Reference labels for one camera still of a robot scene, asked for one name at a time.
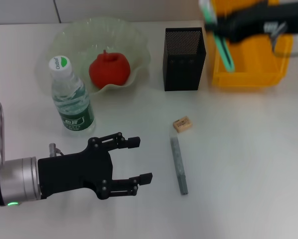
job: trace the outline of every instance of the green toothbrush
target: green toothbrush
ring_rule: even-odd
[[[212,14],[214,14],[214,13],[212,10],[211,3],[209,1],[206,2],[205,0],[200,0],[199,5],[200,5],[202,13],[204,14],[206,23],[215,22],[216,19],[214,17],[212,17]],[[225,69],[228,72],[234,72],[235,71],[234,62],[233,62],[232,56],[230,54],[229,48],[225,42],[225,39],[220,38],[217,35],[213,35],[213,36],[214,36],[215,44],[218,48],[218,51],[220,53],[220,56],[221,56],[221,59],[222,59]]]

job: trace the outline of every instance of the red apple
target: red apple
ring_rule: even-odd
[[[121,53],[107,53],[104,50],[89,67],[90,79],[100,89],[108,84],[122,86],[129,75],[130,65]]]

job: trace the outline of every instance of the mesh container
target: mesh container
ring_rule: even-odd
[[[205,60],[202,28],[167,28],[163,54],[165,91],[194,91]]]

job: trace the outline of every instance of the water bottle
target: water bottle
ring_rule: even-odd
[[[52,97],[64,126],[71,134],[89,134],[95,129],[93,109],[84,82],[75,75],[69,59],[55,56],[49,61],[53,79]]]

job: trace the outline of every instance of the wavy bowl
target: wavy bowl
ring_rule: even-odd
[[[67,56],[88,93],[95,95],[108,89],[128,87],[136,80],[138,71],[150,63],[147,42],[147,38],[129,22],[110,17],[89,18],[71,23],[59,32],[46,58],[49,61],[54,56]],[[110,84],[99,89],[91,82],[89,66],[104,50],[126,56],[131,73],[123,86]]]

